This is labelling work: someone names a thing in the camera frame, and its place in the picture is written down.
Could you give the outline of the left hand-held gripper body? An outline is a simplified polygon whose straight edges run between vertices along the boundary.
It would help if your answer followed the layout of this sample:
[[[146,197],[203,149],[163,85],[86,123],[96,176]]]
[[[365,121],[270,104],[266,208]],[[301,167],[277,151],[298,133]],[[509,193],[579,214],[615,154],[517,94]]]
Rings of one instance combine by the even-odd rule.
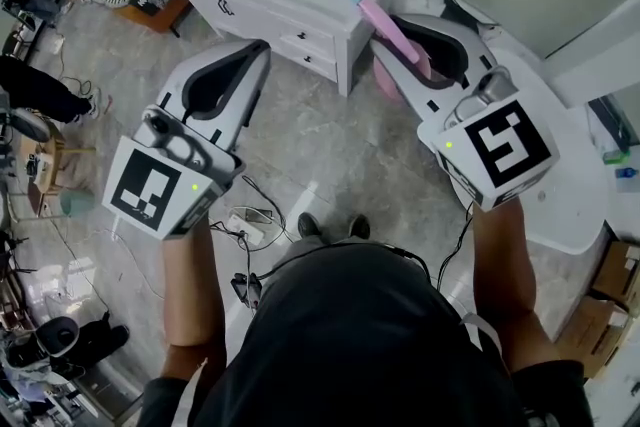
[[[156,239],[185,236],[245,168],[157,105],[117,146],[102,204]]]

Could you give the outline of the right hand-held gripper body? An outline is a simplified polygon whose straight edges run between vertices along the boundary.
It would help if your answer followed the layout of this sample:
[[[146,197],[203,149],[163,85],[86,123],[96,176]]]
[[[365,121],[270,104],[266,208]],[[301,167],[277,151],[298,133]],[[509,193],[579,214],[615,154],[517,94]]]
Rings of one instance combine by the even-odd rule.
[[[439,122],[424,122],[418,137],[439,165],[483,210],[537,184],[560,158],[533,95],[496,66]]]

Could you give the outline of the person's right forearm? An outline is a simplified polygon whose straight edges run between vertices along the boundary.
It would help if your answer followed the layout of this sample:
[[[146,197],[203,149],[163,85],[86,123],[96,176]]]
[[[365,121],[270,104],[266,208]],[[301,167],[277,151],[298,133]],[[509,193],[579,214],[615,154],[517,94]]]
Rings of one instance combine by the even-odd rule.
[[[519,199],[473,210],[473,292],[477,313],[492,324],[533,312],[536,279]]]

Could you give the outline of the person's left forearm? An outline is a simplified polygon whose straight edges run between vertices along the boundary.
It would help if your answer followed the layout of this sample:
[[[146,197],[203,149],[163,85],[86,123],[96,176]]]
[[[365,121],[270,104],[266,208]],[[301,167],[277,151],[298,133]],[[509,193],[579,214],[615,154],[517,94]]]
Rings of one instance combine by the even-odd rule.
[[[208,219],[162,242],[166,340],[178,347],[225,343],[225,310]]]

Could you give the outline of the teal bucket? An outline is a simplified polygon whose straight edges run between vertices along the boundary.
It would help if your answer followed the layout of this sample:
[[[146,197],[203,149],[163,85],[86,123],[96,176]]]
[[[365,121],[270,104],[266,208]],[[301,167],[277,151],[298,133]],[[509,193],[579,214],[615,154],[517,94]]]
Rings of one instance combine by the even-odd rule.
[[[95,197],[89,190],[64,189],[59,193],[59,203],[62,214],[74,218],[89,213],[95,206]]]

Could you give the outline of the round wooden side table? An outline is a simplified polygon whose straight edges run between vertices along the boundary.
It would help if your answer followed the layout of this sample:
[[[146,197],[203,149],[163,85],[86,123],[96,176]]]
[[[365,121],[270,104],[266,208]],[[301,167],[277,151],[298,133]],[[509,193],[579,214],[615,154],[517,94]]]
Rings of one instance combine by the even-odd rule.
[[[24,161],[27,175],[26,196],[36,219],[41,217],[45,198],[56,196],[62,191],[62,187],[56,182],[62,158],[95,152],[94,147],[69,147],[58,128],[50,121],[45,124],[49,128],[47,141],[37,142],[26,135],[20,137],[19,155]]]

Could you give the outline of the white power strip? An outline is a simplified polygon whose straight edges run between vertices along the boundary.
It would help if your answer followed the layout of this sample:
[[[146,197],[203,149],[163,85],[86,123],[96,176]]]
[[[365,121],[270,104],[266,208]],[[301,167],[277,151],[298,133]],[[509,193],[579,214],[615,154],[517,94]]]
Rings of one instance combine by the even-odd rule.
[[[249,223],[236,213],[230,214],[228,229],[242,234],[247,242],[255,247],[259,246],[264,239],[264,232],[262,230]]]

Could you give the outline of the person's dark shoe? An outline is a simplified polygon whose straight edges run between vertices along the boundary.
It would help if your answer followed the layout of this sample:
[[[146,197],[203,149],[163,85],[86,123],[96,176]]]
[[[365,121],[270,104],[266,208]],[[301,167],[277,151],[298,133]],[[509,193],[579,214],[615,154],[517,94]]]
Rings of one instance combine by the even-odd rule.
[[[357,215],[349,226],[349,237],[356,237],[368,240],[371,234],[371,227],[368,218],[363,215]]]
[[[297,229],[301,238],[322,235],[321,228],[316,219],[308,212],[302,212],[298,216]]]

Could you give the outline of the person's grey trousers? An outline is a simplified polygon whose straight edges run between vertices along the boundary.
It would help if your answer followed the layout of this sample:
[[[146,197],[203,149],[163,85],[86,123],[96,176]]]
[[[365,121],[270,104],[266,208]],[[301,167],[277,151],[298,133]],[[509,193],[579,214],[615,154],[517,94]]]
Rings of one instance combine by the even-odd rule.
[[[325,242],[320,236],[313,235],[313,236],[302,238],[290,244],[286,252],[284,253],[284,255],[273,265],[273,268],[275,268],[280,264],[285,264],[286,262],[289,262],[290,260],[292,260],[294,257],[308,253],[309,251],[312,251],[312,250],[325,248],[325,247],[334,247],[334,246],[345,245],[345,244],[360,244],[360,243],[386,246],[386,244],[384,243],[365,240],[356,236],[348,237],[338,242],[329,243],[329,242]]]

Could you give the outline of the person's dark shirt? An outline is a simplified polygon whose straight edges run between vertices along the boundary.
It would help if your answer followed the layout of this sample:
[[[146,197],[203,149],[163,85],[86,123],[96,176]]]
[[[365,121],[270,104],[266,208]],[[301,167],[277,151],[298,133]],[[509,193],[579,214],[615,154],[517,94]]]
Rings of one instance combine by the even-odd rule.
[[[267,286],[188,427],[593,427],[583,368],[509,373],[415,264],[378,245],[312,252]]]

